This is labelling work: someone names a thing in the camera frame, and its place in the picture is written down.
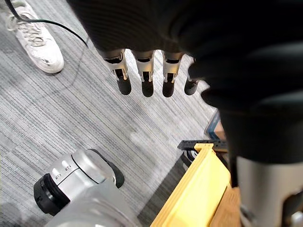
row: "gray carpet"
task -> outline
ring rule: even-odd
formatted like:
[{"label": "gray carpet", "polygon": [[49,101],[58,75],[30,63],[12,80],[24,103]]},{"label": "gray carpet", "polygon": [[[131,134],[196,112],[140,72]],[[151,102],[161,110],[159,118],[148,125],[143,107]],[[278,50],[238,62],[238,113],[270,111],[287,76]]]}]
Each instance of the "gray carpet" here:
[{"label": "gray carpet", "polygon": [[[87,38],[65,1],[29,2],[39,16]],[[66,31],[47,27],[65,59],[56,75],[37,69],[0,23],[1,226],[45,224],[51,216],[36,206],[33,185],[53,161],[79,148],[98,149],[122,170],[121,192],[142,224],[149,225],[183,174],[175,165],[178,143],[202,138],[214,112],[199,95],[207,85],[200,83],[193,96],[184,94],[192,61],[184,56],[173,97],[163,97],[157,51],[155,92],[145,98],[127,50],[133,89],[123,96],[91,43],[86,49]]]}]

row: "wooden surface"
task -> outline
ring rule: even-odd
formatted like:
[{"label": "wooden surface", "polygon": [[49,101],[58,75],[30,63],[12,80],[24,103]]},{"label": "wooden surface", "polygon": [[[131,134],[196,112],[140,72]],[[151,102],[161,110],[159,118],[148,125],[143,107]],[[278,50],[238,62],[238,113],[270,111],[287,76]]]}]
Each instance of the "wooden surface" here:
[{"label": "wooden surface", "polygon": [[210,227],[241,227],[240,190],[227,187]]},{"label": "wooden surface", "polygon": [[[87,38],[65,1],[29,2],[40,17]],[[214,112],[199,95],[207,85],[200,83],[193,96],[184,94],[192,61],[184,56],[173,97],[163,97],[162,56],[157,51],[155,92],[145,98],[135,60],[127,50],[133,89],[123,96],[91,42],[86,49],[65,30],[47,27],[65,60],[57,75],[37,69],[4,22],[0,23],[0,225],[45,224],[51,217],[36,206],[33,185],[53,161],[79,148],[98,149],[122,170],[121,192],[140,214],[143,226],[149,225],[164,203],[162,197],[153,196],[158,187],[158,193],[170,194],[179,179],[166,178],[181,154],[177,145],[181,140],[201,139]]]}]

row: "robotic hand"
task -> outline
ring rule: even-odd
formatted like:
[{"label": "robotic hand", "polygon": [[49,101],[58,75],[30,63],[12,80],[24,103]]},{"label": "robotic hand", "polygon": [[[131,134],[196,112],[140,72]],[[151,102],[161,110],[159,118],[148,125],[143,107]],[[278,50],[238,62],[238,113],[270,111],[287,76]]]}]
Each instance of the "robotic hand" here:
[{"label": "robotic hand", "polygon": [[299,1],[68,0],[115,75],[131,92],[124,49],[153,93],[153,53],[163,50],[163,94],[183,53],[196,60],[185,92],[220,111],[244,226],[293,226],[303,207],[303,4]]}]

